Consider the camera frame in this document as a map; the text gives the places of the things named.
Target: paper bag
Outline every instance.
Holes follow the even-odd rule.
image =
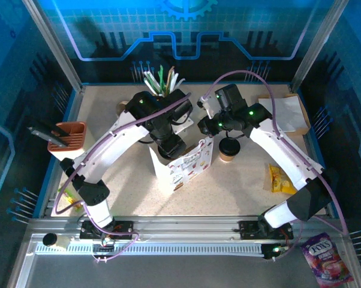
[[[150,147],[155,174],[160,181],[166,182],[175,191],[210,167],[212,148],[213,138],[206,137],[189,153],[165,165]]]

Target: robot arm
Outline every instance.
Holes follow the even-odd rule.
[[[189,115],[192,104],[186,100],[174,109],[141,125],[133,125],[118,134],[113,134],[113,131],[137,119],[157,113],[185,96],[181,90],[173,91],[166,98],[154,97],[146,91],[136,94],[126,105],[118,121],[90,148],[89,151],[92,151],[97,147],[86,164],[83,161],[89,151],[74,160],[66,158],[61,162],[61,167],[67,176],[82,165],[73,179],[73,186],[85,201],[93,220],[100,227],[106,227],[113,221],[106,200],[110,191],[102,181],[104,173],[131,145],[148,134],[158,144],[158,151],[164,158],[178,158],[186,149],[186,144],[177,133],[190,126],[192,121],[184,121],[184,124],[175,121],[184,118],[185,114]],[[177,133],[174,132],[174,125],[177,125]]]
[[[198,105],[205,107],[206,116],[198,127],[203,134],[210,137],[220,131],[237,130],[261,146],[282,167],[298,190],[281,204],[267,210],[260,217],[260,224],[265,230],[276,229],[295,219],[307,221],[321,208],[325,207],[331,198],[314,175],[312,168],[329,180],[323,167],[303,153],[278,127],[278,135],[272,124],[272,115],[261,104],[247,106],[236,85],[228,85],[215,91],[216,98],[210,98]],[[281,140],[284,138],[311,164],[307,167],[302,160],[291,151]]]

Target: fox's candy bag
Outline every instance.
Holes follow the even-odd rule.
[[[301,249],[321,288],[354,280],[327,233],[310,238]]]

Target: speckled tabletop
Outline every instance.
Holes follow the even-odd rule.
[[[191,92],[195,104],[190,118],[195,124],[182,132],[186,142],[195,142],[204,136],[197,131],[196,123],[205,112],[196,106],[198,98],[209,85],[182,85],[184,93]],[[238,85],[248,105],[259,95],[267,94],[263,85]],[[275,97],[289,93],[287,85],[272,85]],[[95,139],[99,139],[115,122],[116,105],[142,90],[135,86],[88,86],[83,97],[78,121],[88,124]],[[241,150],[232,162],[219,158],[218,144],[224,137],[214,137],[212,165],[182,188],[172,192],[155,176],[154,166],[147,145],[134,144],[105,173],[103,181],[110,189],[107,199],[113,215],[258,215],[272,205],[289,197],[288,194],[264,190],[269,177],[266,167],[275,164],[273,159],[256,143],[243,137],[239,139]],[[291,138],[303,151],[306,147],[302,136]],[[63,174],[61,184],[66,180]],[[67,206],[61,200],[59,207]],[[68,215],[81,212],[67,212]]]

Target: black cap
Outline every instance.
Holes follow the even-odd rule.
[[[45,246],[51,246],[56,243],[57,236],[55,233],[48,233],[43,237],[43,245]]]
[[[235,156],[240,151],[239,141],[236,139],[223,138],[219,142],[219,151],[226,156]]]

